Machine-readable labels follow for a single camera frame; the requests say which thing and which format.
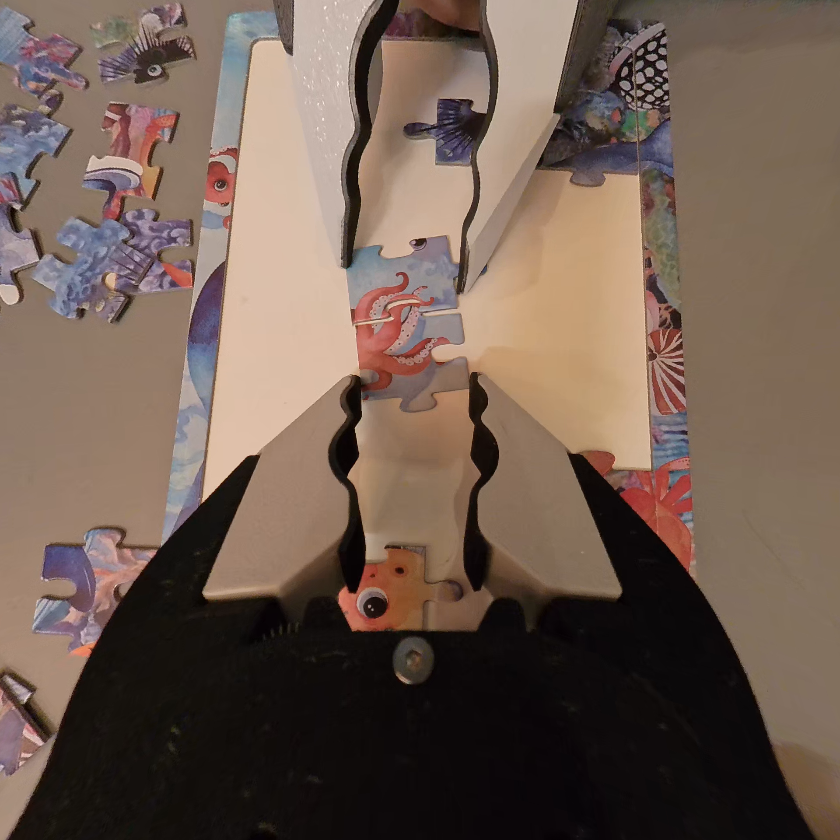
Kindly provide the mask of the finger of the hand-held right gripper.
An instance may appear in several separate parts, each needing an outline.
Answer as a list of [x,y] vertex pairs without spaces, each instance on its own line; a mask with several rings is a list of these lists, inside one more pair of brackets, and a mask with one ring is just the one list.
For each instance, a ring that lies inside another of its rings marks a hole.
[[476,283],[606,32],[616,1],[485,1],[488,110],[474,142],[474,195],[463,225],[457,293]]
[[382,91],[381,40],[397,1],[277,1],[322,220],[336,260],[352,262],[360,165]]

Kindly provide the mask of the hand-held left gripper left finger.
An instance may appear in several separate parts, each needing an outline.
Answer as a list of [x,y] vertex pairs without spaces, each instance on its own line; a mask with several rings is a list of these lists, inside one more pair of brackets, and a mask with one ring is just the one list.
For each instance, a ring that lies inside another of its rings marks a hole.
[[361,404],[360,378],[346,376],[261,449],[204,585],[208,601],[358,590],[365,540],[349,473]]

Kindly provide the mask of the pale blue tentacle jigsaw piece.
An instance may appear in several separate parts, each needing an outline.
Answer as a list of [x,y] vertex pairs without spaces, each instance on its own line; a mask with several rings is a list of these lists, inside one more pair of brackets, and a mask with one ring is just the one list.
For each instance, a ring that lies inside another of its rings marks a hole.
[[359,248],[347,269],[354,324],[385,320],[388,305],[416,299],[421,312],[456,309],[453,262],[446,236],[415,238],[407,255],[386,258],[380,246]]

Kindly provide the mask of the red crab jigsaw piece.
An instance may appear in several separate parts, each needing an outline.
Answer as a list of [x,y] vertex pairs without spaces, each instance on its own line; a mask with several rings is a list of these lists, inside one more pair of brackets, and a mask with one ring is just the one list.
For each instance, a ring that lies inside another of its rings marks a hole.
[[635,549],[644,521],[607,478],[615,465],[615,456],[595,449],[574,454],[571,460],[584,500],[607,551]]

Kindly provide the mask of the orange pufferfish jigsaw piece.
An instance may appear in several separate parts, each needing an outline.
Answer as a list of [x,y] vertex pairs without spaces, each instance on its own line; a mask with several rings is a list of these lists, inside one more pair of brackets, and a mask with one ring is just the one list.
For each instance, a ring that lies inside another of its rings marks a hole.
[[354,631],[410,631],[426,629],[425,604],[456,603],[463,596],[460,583],[426,579],[426,548],[388,544],[382,561],[365,565],[356,592],[338,594],[344,618]]

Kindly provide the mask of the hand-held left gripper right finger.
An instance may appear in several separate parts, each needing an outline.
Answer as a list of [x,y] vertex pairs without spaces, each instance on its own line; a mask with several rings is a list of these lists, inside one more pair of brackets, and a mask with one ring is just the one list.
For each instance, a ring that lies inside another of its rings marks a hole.
[[469,493],[463,563],[475,592],[518,602],[622,593],[571,453],[487,375],[469,378]]

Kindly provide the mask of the person's right hand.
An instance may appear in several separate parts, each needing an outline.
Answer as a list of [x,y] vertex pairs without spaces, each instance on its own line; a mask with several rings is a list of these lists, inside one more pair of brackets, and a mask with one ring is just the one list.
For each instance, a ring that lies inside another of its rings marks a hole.
[[443,25],[470,32],[480,29],[480,1],[415,1],[415,5]]

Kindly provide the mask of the red octopus jigsaw piece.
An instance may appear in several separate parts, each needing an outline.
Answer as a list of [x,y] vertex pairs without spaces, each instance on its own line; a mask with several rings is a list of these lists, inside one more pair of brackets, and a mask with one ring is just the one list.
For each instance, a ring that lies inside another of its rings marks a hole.
[[383,320],[358,324],[356,339],[365,400],[399,399],[401,411],[419,413],[436,406],[436,394],[469,387],[466,358],[433,356],[436,348],[464,342],[457,313],[426,316],[400,302]]

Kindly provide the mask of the black urchin jigsaw piece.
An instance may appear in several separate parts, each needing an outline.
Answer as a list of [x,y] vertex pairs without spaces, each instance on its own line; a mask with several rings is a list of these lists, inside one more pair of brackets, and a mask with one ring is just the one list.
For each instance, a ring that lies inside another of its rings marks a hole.
[[409,122],[403,135],[409,140],[434,140],[436,165],[470,165],[473,147],[486,114],[465,98],[437,100],[436,121]]

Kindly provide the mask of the cream puzzle frame tray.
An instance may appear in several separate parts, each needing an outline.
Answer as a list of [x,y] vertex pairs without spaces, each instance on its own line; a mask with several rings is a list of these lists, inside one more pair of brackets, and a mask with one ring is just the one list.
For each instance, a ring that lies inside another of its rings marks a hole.
[[[383,45],[380,114],[362,166],[360,245],[405,256],[446,236],[457,263],[469,166],[436,165],[440,98],[487,108],[477,46],[401,13]],[[163,538],[346,374],[359,373],[347,274],[322,230],[287,57],[271,12],[232,14],[224,35],[197,290]],[[688,569],[695,566],[681,324],[668,36],[617,20],[555,130],[493,255],[446,311],[465,340],[436,348],[489,377],[572,450],[615,456],[607,478]],[[429,411],[364,400],[360,492],[368,557],[425,547],[454,573],[468,478],[466,390]]]

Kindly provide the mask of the pile of puzzle pieces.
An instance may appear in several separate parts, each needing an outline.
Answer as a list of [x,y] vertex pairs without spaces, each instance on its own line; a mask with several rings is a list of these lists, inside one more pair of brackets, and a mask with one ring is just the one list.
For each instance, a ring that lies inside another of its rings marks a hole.
[[[36,189],[30,173],[38,159],[56,155],[70,133],[53,117],[63,99],[57,86],[83,90],[88,81],[71,66],[81,51],[77,43],[61,35],[39,38],[31,27],[27,16],[2,7],[2,66],[14,73],[18,89],[38,101],[35,110],[2,106],[2,302],[19,302],[18,274],[30,270],[61,317],[89,313],[114,323],[138,296],[193,286],[189,260],[160,258],[164,250],[192,243],[192,222],[161,221],[149,207],[124,208],[129,198],[155,198],[161,172],[151,156],[157,144],[172,140],[179,115],[126,102],[107,106],[101,129],[110,138],[108,151],[90,158],[82,180],[85,188],[103,194],[101,218],[89,223],[73,217],[61,226],[56,241],[75,252],[74,261],[42,255],[35,235],[17,226],[15,215]],[[117,528],[94,528],[80,544],[45,547],[42,580],[68,582],[74,591],[38,599],[34,633],[67,636],[73,655],[90,654],[122,594],[154,553],[127,548],[122,540]]]

